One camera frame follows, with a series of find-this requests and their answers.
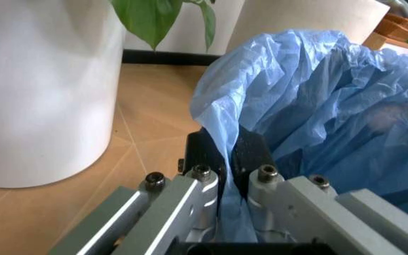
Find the white wall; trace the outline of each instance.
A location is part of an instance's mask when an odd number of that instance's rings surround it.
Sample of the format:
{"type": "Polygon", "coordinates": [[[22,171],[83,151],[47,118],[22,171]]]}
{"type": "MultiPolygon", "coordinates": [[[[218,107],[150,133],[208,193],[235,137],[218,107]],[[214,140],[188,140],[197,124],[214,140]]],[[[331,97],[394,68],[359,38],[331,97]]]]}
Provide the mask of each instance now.
{"type": "MultiPolygon", "coordinates": [[[[157,51],[223,55],[244,1],[217,0],[212,5],[217,24],[214,42],[207,53],[201,9],[197,5],[184,3],[168,35],[157,46],[157,51]]],[[[129,32],[125,38],[124,48],[151,50],[146,42],[129,32]]]]}

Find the bolt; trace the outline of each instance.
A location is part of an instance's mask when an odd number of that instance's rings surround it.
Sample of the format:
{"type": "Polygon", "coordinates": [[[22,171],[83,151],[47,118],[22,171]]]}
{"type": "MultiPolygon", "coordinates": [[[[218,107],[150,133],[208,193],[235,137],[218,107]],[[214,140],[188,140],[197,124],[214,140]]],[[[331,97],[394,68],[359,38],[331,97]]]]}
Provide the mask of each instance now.
{"type": "Polygon", "coordinates": [[[145,185],[148,191],[161,190],[165,186],[165,176],[159,172],[152,172],[146,175],[145,185]]]}
{"type": "Polygon", "coordinates": [[[312,174],[308,177],[308,179],[321,190],[325,190],[330,187],[330,182],[327,178],[320,174],[312,174]]]}
{"type": "Polygon", "coordinates": [[[198,164],[191,168],[191,177],[198,181],[206,181],[210,178],[210,166],[198,164]]]}
{"type": "Polygon", "coordinates": [[[274,166],[262,165],[258,169],[258,180],[260,182],[269,183],[278,177],[278,171],[274,166]]]}
{"type": "Polygon", "coordinates": [[[185,159],[183,159],[183,158],[178,159],[178,161],[177,161],[177,171],[180,174],[183,173],[184,164],[185,164],[185,159]]]}

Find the trash bin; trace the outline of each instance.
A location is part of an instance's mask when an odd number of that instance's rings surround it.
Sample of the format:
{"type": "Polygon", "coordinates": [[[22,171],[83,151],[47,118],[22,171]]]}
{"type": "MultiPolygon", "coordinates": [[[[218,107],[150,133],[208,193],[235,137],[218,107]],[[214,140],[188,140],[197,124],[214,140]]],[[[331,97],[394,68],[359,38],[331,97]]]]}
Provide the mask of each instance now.
{"type": "MultiPolygon", "coordinates": [[[[191,114],[226,159],[239,124],[262,134],[286,178],[322,174],[338,193],[368,188],[408,213],[408,56],[338,31],[258,35],[214,62],[191,114]]],[[[255,242],[228,172],[220,239],[255,242]]]]}

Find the green object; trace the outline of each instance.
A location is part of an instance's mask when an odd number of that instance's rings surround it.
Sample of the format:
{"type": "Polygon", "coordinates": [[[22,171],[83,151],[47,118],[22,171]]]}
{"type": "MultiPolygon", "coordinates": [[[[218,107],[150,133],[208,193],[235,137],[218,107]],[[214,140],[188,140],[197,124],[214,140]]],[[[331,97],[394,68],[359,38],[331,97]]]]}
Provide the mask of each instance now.
{"type": "Polygon", "coordinates": [[[206,50],[214,40],[216,18],[205,0],[111,0],[111,3],[125,28],[154,50],[174,24],[182,3],[201,8],[206,27],[206,50]]]}

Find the hex socket screw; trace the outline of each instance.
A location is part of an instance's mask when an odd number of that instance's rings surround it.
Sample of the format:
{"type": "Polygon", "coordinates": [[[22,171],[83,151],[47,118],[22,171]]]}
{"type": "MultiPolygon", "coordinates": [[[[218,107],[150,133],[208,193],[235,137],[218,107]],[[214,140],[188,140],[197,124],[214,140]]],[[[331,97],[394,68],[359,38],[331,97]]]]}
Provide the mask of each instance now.
{"type": "Polygon", "coordinates": [[[165,176],[160,172],[152,172],[146,175],[145,186],[148,191],[161,190],[166,183],[165,176]]]}
{"type": "Polygon", "coordinates": [[[277,179],[278,170],[272,165],[262,165],[258,169],[258,180],[269,183],[277,179]]]}

